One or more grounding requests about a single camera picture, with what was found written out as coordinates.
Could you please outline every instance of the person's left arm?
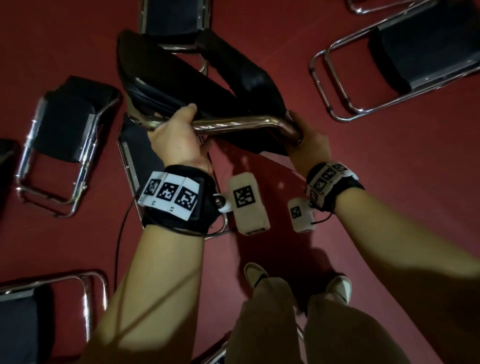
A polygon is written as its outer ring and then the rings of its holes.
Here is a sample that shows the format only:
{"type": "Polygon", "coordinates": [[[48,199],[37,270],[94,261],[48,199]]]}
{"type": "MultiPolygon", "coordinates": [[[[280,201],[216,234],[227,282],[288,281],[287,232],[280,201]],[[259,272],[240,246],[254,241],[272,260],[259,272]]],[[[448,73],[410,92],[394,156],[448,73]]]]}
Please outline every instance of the person's left arm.
{"type": "MultiPolygon", "coordinates": [[[[190,126],[195,105],[149,133],[165,166],[212,172],[190,126]]],[[[195,339],[204,239],[147,225],[130,268],[78,363],[189,363],[195,339]]]]}

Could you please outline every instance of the pants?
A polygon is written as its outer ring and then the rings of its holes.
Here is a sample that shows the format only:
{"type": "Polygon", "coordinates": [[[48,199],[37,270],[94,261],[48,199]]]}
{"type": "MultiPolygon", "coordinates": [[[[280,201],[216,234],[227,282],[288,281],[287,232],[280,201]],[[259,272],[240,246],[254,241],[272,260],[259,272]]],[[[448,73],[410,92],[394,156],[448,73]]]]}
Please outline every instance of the pants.
{"type": "MultiPolygon", "coordinates": [[[[225,363],[301,363],[294,304],[283,279],[261,280],[253,298],[243,304],[225,363]]],[[[304,342],[309,364],[409,363],[373,317],[348,307],[336,293],[310,298],[304,342]]]]}

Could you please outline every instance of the black device on wrist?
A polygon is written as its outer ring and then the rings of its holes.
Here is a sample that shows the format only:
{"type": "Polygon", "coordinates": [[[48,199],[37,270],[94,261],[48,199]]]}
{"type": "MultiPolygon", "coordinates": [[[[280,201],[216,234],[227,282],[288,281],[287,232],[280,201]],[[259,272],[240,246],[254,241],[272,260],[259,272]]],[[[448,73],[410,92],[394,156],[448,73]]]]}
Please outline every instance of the black device on wrist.
{"type": "Polygon", "coordinates": [[[344,164],[338,161],[320,163],[313,167],[307,175],[307,189],[313,207],[320,211],[333,212],[336,198],[348,188],[365,189],[358,177],[344,164]]]}
{"type": "Polygon", "coordinates": [[[179,233],[206,234],[221,215],[214,204],[215,193],[215,181],[208,173],[183,165],[168,166],[163,172],[152,173],[139,198],[140,205],[148,201],[143,205],[145,213],[142,223],[144,226],[159,225],[179,233]],[[179,181],[189,180],[190,185],[170,182],[172,177],[179,181]]]}

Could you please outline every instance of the white tag strip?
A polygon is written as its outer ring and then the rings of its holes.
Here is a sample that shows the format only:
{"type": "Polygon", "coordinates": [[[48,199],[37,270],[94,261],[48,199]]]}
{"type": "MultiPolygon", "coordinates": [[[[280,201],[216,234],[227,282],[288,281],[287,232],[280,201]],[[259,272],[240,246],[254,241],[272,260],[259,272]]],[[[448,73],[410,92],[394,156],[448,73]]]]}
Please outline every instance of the white tag strip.
{"type": "Polygon", "coordinates": [[[152,172],[138,204],[168,212],[188,221],[198,200],[200,184],[165,172],[152,172]]]}
{"type": "Polygon", "coordinates": [[[307,186],[307,196],[319,207],[324,206],[325,196],[332,190],[335,183],[345,177],[359,178],[352,170],[338,161],[328,162],[311,180],[307,186]]]}

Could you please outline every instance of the pink floor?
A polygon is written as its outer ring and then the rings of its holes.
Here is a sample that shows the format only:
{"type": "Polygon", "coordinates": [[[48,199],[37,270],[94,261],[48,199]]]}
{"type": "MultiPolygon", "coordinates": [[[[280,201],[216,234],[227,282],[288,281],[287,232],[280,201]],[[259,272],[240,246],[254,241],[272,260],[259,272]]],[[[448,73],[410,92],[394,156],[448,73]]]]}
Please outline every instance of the pink floor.
{"type": "MultiPolygon", "coordinates": [[[[136,29],[137,13],[137,0],[2,2],[0,137],[23,142],[38,98],[69,74],[120,87],[116,35],[136,29]]],[[[307,66],[315,52],[382,15],[352,15],[341,0],[215,0],[212,27],[270,73],[289,109],[330,135],[334,158],[351,166],[370,193],[480,256],[475,107],[480,76],[347,125],[328,117],[310,78],[307,66]]],[[[365,42],[339,50],[333,59],[357,103],[370,106],[393,94],[365,42]]],[[[331,87],[327,90],[333,95],[331,87]]],[[[131,199],[116,146],[120,125],[119,114],[75,217],[54,219],[11,194],[0,222],[0,281],[88,268],[105,271],[113,281],[117,233],[131,199]]],[[[228,235],[206,243],[196,355],[233,328],[248,295],[239,268],[254,260],[299,290],[331,267],[346,273],[353,282],[352,305],[378,319],[413,363],[440,362],[336,218],[312,234],[293,232],[287,201],[302,195],[301,180],[280,165],[225,144],[211,154],[222,187],[233,173],[255,174],[272,228],[250,238],[228,235]]],[[[44,168],[35,171],[35,181],[67,192],[73,170],[64,172],[63,164],[50,160],[40,163],[44,168]]],[[[122,239],[121,274],[140,233],[131,213],[122,239]]],[[[76,291],[68,285],[57,291],[62,294],[54,356],[75,355],[83,344],[79,296],[75,300],[76,291]]]]}

